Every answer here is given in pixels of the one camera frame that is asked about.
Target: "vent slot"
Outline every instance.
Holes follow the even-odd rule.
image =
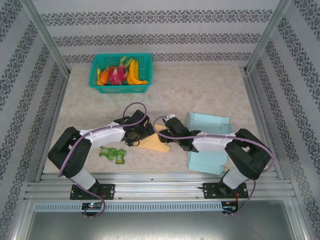
[[[35,212],[81,212],[81,202],[67,203],[37,203]],[[222,211],[220,201],[212,202],[106,202],[106,212],[204,212]]]

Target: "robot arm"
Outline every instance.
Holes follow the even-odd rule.
[[[127,145],[134,146],[137,141],[151,136],[155,131],[151,123],[149,123],[148,116],[137,125],[126,126],[127,124],[138,122],[143,117],[144,113],[137,110],[131,117],[114,120],[114,122],[108,125],[110,126],[108,129],[96,132],[95,129],[76,130],[74,127],[69,127],[52,147],[48,158],[58,169],[61,169],[73,146],[72,154],[63,169],[63,175],[72,179],[73,182],[82,186],[85,190],[98,194],[99,182],[84,168],[88,153],[92,149],[112,142],[125,141]],[[265,150],[254,144],[227,138],[238,137],[263,145],[262,142],[246,129],[240,129],[237,133],[231,133],[226,135],[226,138],[221,138],[212,137],[209,133],[198,130],[189,131],[173,114],[167,115],[163,118],[163,121],[167,130],[160,132],[162,136],[158,135],[162,143],[175,142],[187,152],[213,151],[229,155],[236,167],[229,170],[219,182],[219,191],[226,198],[231,195],[234,196],[233,190],[246,180],[258,179],[271,158]],[[87,136],[77,146],[74,146],[75,142],[86,134]],[[194,138],[174,140],[167,138],[192,136]]]
[[[196,130],[189,131],[173,114],[167,115],[162,120],[167,130],[161,133],[168,137],[205,136],[175,140],[185,151],[212,151],[228,154],[235,167],[229,170],[219,182],[219,191],[225,197],[233,195],[232,190],[246,180],[257,180],[271,159],[269,153],[255,144],[232,139],[232,137],[235,137],[251,140],[266,147],[247,129],[242,128],[236,133],[227,134],[225,138],[221,138]],[[173,140],[162,136],[160,136],[160,140],[163,143],[173,142]]]
[[[119,124],[112,122],[109,126],[119,126]],[[76,130],[73,126],[68,127],[50,150],[48,158],[60,169],[70,151],[70,146],[73,146],[81,136],[90,133],[92,130]],[[89,190],[97,180],[84,168],[88,153],[102,145],[120,142],[124,136],[125,130],[123,127],[108,128],[86,136],[73,150],[63,170],[63,175]]]

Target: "green toy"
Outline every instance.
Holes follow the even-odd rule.
[[[113,160],[115,157],[115,152],[117,151],[117,149],[115,147],[104,147],[101,146],[100,147],[100,153],[99,156],[106,156],[109,160]]]
[[[115,155],[117,155],[117,154],[123,154],[123,156],[125,156],[126,155],[126,150],[123,150],[122,148],[120,148],[119,150],[117,150],[116,152],[115,152]]]
[[[115,156],[115,164],[125,164],[124,155],[122,153],[118,153]]]

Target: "toy fruit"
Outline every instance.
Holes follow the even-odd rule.
[[[97,75],[96,84],[98,86],[103,86],[104,84],[101,82],[101,69],[100,68],[98,68],[98,70],[96,71],[96,75]]]
[[[136,60],[132,60],[129,67],[129,74],[128,74],[127,82],[133,83],[133,85],[146,85],[148,81],[141,81],[139,80],[139,63]]]
[[[109,79],[109,68],[107,67],[101,74],[100,80],[101,82],[106,85]]]
[[[124,72],[124,68],[116,67],[112,72],[109,72],[109,82],[111,85],[122,85],[126,78],[127,78],[128,72]]]
[[[126,61],[126,63],[123,65],[123,67],[125,69],[127,69],[130,66],[131,61],[133,60],[133,58],[130,58],[128,61]]]

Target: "cable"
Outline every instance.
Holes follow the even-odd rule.
[[[127,140],[124,141],[125,145],[127,145],[128,147],[138,147],[140,145],[140,140],[138,139],[136,142],[138,142],[137,145],[133,145],[133,144],[129,144]]]
[[[198,139],[198,138],[207,138],[207,137],[212,137],[212,138],[220,138],[220,139],[233,139],[233,140],[238,140],[238,141],[241,141],[241,142],[247,142],[249,144],[253,144],[253,145],[256,145],[260,148],[262,148],[263,150],[265,150],[271,157],[271,165],[263,170],[262,172],[265,173],[265,172],[268,172],[270,169],[272,169],[276,163],[276,159],[275,159],[275,156],[272,154],[272,152],[267,148],[265,147],[264,145],[256,142],[256,141],[252,141],[252,140],[249,140],[249,139],[246,139],[246,138],[242,138],[242,137],[237,137],[237,136],[226,136],[226,135],[219,135],[219,134],[206,134],[206,135],[197,135],[197,136],[179,136],[179,137],[173,137],[173,136],[167,136],[167,135],[164,135],[162,133],[160,133],[159,131],[157,131],[156,129],[156,122],[160,119],[163,119],[165,118],[166,116],[161,116],[161,117],[158,117],[157,119],[154,120],[154,122],[152,123],[152,127],[153,127],[153,130],[155,133],[157,133],[159,136],[163,137],[163,138],[166,138],[166,139],[172,139],[172,140],[184,140],[184,139]]]
[[[245,208],[245,206],[248,204],[249,200],[251,199],[252,195],[254,194],[255,189],[256,189],[256,181],[253,180],[253,188],[250,195],[248,196],[248,198],[246,199],[242,207],[238,211],[236,211],[233,215],[237,215],[239,212],[241,212]]]
[[[66,167],[66,165],[67,165],[67,163],[68,163],[68,161],[69,161],[69,158],[70,158],[71,154],[72,154],[73,151],[75,150],[76,146],[80,143],[80,141],[81,141],[82,139],[84,139],[86,136],[88,136],[88,135],[90,135],[90,134],[93,134],[93,133],[96,133],[96,132],[101,131],[101,130],[110,129],[111,127],[114,128],[114,129],[115,129],[115,128],[125,128],[125,127],[131,127],[131,126],[134,126],[134,125],[137,125],[137,124],[141,123],[141,122],[146,118],[146,116],[147,116],[147,107],[146,107],[146,105],[144,105],[142,102],[136,101],[136,102],[133,102],[133,103],[129,104],[129,105],[124,109],[124,111],[123,111],[123,117],[125,116],[127,109],[128,109],[129,107],[131,107],[132,105],[135,105],[135,104],[142,105],[143,108],[144,108],[144,115],[143,115],[143,117],[142,117],[139,121],[137,121],[137,122],[135,122],[135,123],[124,124],[124,125],[113,125],[113,126],[107,125],[107,126],[99,127],[99,128],[96,128],[96,129],[92,130],[91,132],[87,132],[86,134],[84,134],[83,136],[81,136],[81,137],[75,142],[75,144],[72,146],[72,148],[70,149],[69,153],[67,154],[67,156],[66,156],[66,158],[65,158],[65,160],[64,160],[64,162],[63,162],[63,164],[62,164],[62,166],[61,166],[61,168],[60,168],[60,170],[59,170],[58,177],[60,178],[60,177],[62,176],[63,171],[64,171],[64,169],[65,169],[65,167]],[[100,200],[101,200],[101,203],[102,203],[102,205],[103,205],[102,210],[101,210],[100,212],[98,212],[98,213],[97,213],[96,215],[94,215],[94,216],[88,216],[88,215],[86,215],[86,212],[87,212],[87,210],[88,210],[88,208],[86,208],[86,209],[84,210],[84,212],[83,212],[83,215],[84,215],[85,218],[88,218],[88,217],[89,217],[90,219],[96,218],[96,217],[100,216],[101,214],[103,214],[103,213],[105,212],[105,210],[106,210],[106,202],[105,202],[105,200],[104,200],[102,197],[100,197],[99,195],[94,194],[93,192],[90,192],[90,191],[86,190],[84,187],[82,187],[81,185],[77,184],[77,183],[76,183],[75,181],[73,181],[71,178],[70,178],[70,180],[71,180],[79,189],[81,189],[82,191],[86,192],[87,194],[90,194],[90,195],[94,196],[95,198],[100,199]]]

